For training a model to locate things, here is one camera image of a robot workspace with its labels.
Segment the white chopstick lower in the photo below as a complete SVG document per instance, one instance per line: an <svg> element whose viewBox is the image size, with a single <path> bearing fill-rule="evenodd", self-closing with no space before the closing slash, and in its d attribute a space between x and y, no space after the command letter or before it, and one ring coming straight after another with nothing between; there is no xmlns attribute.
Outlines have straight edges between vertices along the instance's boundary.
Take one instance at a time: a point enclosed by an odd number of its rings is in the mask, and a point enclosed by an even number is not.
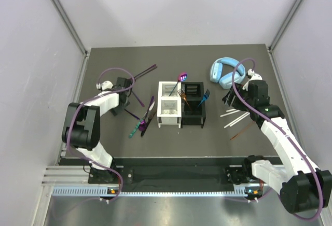
<svg viewBox="0 0 332 226"><path fill-rule="evenodd" d="M237 124L238 122L240 122L241 120L243 120L244 118L248 117L250 115L249 112L244 113L243 115L241 115L240 117L234 119L233 121L231 121L230 123L226 124L224 126L224 128L228 128L228 127L232 127L235 124Z"/></svg>

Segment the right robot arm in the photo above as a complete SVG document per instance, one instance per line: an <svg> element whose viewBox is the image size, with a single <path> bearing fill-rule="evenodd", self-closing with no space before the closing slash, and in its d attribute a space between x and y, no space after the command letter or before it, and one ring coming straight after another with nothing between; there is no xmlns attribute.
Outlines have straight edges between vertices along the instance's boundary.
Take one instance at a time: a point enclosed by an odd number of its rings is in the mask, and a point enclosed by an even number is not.
<svg viewBox="0 0 332 226"><path fill-rule="evenodd" d="M223 102L250 116L284 165L280 171L263 156L249 156L244 160L243 178L248 182L264 181L291 214L312 209L321 212L331 195L330 171L321 170L306 155L279 106L270 104L268 85L262 77L252 69L242 74L247 82L232 84Z"/></svg>

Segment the rainbow spoon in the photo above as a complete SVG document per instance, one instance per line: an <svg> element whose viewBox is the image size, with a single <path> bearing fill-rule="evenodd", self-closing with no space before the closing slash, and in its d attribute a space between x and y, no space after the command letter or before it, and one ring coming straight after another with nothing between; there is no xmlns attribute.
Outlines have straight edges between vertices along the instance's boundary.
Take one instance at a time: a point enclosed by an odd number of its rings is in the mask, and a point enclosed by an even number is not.
<svg viewBox="0 0 332 226"><path fill-rule="evenodd" d="M174 92L174 90L177 88L177 85L180 83L180 82L183 82L183 81L186 81L187 79L187 72L182 72L179 74L178 76L178 79L177 79L177 83L175 84L175 86L173 87L172 91L170 92L169 96L172 95L172 93Z"/></svg>

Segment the copper spoon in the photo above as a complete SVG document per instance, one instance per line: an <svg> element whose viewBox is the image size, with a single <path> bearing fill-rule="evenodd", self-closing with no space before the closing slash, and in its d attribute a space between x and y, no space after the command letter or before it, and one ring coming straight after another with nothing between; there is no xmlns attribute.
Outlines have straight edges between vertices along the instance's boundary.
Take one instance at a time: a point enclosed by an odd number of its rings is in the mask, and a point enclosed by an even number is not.
<svg viewBox="0 0 332 226"><path fill-rule="evenodd" d="M236 135L234 135L230 140L234 140L235 138L240 136L242 133L244 133L246 130L248 130L252 125L254 125L254 123L255 123L254 121L249 123L246 127L241 129Z"/></svg>

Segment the black utensil container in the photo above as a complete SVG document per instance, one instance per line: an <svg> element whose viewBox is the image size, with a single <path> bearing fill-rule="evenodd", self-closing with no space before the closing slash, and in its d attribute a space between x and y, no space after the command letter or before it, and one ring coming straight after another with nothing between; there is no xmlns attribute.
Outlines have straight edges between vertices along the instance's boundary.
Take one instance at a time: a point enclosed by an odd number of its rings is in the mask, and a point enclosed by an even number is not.
<svg viewBox="0 0 332 226"><path fill-rule="evenodd" d="M181 128L183 126L200 126L204 128L206 120L205 94L203 82L183 82L181 90L186 94L186 101L182 100Z"/></svg>

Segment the purple spoon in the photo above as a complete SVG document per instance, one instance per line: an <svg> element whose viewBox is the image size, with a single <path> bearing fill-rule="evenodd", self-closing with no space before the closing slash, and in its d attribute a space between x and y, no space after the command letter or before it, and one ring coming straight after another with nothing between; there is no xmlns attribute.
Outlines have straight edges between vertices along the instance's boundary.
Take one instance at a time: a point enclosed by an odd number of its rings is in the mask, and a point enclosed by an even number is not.
<svg viewBox="0 0 332 226"><path fill-rule="evenodd" d="M124 109L127 113L129 113L131 116L133 116L134 118L136 118L137 120L140 120L140 117L136 116L134 113L128 111L127 109Z"/></svg>
<svg viewBox="0 0 332 226"><path fill-rule="evenodd" d="M154 105L155 105L155 97L152 96L151 100L150 100L150 103L149 103L149 108L148 108L147 112L145 113L145 115L144 115L144 117L143 117L143 119L140 123L139 131L144 131L146 129L146 124L147 124L146 120L147 120L147 117L148 117L149 113L152 111Z"/></svg>

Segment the purple fork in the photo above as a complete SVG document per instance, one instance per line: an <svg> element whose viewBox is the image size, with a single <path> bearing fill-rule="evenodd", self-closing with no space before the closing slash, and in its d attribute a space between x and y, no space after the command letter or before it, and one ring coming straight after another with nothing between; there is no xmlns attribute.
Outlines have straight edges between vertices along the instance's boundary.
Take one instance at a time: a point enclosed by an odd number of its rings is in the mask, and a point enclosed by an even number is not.
<svg viewBox="0 0 332 226"><path fill-rule="evenodd" d="M132 94L134 95L134 97L138 100L138 102L140 103L140 105L142 106L142 107L145 107L145 104L142 102L142 100L138 97L138 95L132 90L131 91L132 92Z"/></svg>

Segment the blue fork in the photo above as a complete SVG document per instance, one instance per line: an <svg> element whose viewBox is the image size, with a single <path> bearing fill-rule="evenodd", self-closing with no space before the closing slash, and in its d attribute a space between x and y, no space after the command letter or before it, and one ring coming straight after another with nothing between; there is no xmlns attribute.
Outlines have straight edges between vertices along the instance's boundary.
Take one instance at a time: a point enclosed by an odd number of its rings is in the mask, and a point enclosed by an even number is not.
<svg viewBox="0 0 332 226"><path fill-rule="evenodd" d="M197 108L200 107L202 105L203 102L205 102L210 96L210 90L207 89L205 94L203 95L202 100L200 101L200 103L198 104Z"/></svg>

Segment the black knife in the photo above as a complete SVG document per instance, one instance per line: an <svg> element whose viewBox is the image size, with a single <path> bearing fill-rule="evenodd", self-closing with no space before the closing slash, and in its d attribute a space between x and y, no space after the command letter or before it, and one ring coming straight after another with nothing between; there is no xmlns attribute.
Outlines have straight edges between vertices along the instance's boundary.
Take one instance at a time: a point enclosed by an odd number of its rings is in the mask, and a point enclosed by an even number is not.
<svg viewBox="0 0 332 226"><path fill-rule="evenodd" d="M150 125L152 119L154 118L155 114L156 114L156 111L152 112L152 113L148 116L147 121L143 121L143 124L140 125L141 137L144 136L144 134L145 134L147 128L149 127L149 125Z"/></svg>

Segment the white chopstick middle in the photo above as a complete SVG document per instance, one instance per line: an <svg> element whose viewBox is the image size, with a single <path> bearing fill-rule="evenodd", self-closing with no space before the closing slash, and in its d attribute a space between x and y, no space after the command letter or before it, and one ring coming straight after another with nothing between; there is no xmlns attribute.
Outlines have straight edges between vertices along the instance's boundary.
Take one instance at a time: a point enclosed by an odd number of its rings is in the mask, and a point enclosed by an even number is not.
<svg viewBox="0 0 332 226"><path fill-rule="evenodd" d="M226 116L229 116L229 115L232 115L232 114L235 114L235 113L238 113L240 112L239 110L234 110L234 111L231 111L231 112L228 112L226 114L223 114L223 115L220 115L220 117L226 117Z"/></svg>

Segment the silver black fork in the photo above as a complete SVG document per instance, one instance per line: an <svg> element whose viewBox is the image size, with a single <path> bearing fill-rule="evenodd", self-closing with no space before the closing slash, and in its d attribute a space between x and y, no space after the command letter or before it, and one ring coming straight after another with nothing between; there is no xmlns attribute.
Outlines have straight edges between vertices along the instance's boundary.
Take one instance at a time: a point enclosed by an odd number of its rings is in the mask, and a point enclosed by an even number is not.
<svg viewBox="0 0 332 226"><path fill-rule="evenodd" d="M151 67L149 67L148 69L142 71L141 73L137 74L136 76L134 76L134 79L138 79L146 74L148 74L149 72L151 72L152 70L156 69L158 66L156 64L152 65Z"/></svg>

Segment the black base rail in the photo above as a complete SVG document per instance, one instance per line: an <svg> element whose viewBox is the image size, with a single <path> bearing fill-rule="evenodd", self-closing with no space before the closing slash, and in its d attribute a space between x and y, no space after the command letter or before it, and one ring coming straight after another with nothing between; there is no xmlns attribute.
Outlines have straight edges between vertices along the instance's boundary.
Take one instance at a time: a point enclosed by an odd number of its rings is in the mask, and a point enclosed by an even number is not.
<svg viewBox="0 0 332 226"><path fill-rule="evenodd" d="M261 188L243 170L243 157L115 158L123 191L233 191L236 185Z"/></svg>

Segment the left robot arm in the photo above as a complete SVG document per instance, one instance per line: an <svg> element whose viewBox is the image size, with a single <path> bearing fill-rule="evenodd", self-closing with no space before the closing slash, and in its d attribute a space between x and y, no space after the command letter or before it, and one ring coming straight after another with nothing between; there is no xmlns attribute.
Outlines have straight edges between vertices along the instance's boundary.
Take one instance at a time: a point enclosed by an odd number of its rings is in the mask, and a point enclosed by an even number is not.
<svg viewBox="0 0 332 226"><path fill-rule="evenodd" d="M112 183L122 178L115 167L114 158L100 142L101 116L111 110L124 108L128 104L128 92L133 78L118 78L97 83L98 95L82 103L70 103L67 108L62 141L82 154L90 165L90 174L99 182Z"/></svg>

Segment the white utensil container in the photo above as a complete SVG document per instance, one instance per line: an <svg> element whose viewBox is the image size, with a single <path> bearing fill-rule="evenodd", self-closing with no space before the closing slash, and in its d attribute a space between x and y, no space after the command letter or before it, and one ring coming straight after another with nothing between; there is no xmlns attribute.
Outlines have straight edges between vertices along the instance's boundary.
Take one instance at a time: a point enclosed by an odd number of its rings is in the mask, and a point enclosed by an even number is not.
<svg viewBox="0 0 332 226"><path fill-rule="evenodd" d="M176 81L160 81L158 83L157 123L181 127L182 99L178 94L181 84Z"/></svg>

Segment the copper fork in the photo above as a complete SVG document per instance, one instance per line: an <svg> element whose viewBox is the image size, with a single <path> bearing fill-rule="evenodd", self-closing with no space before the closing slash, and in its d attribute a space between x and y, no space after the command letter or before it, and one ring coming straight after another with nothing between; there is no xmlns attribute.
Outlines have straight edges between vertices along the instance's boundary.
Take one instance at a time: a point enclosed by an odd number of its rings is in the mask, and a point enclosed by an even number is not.
<svg viewBox="0 0 332 226"><path fill-rule="evenodd" d="M192 112L192 108L191 108L190 104L187 101L185 91L182 90L182 89L178 89L177 93L179 94L179 96L181 97L181 99L183 99L185 101L185 103L187 104L189 110Z"/></svg>

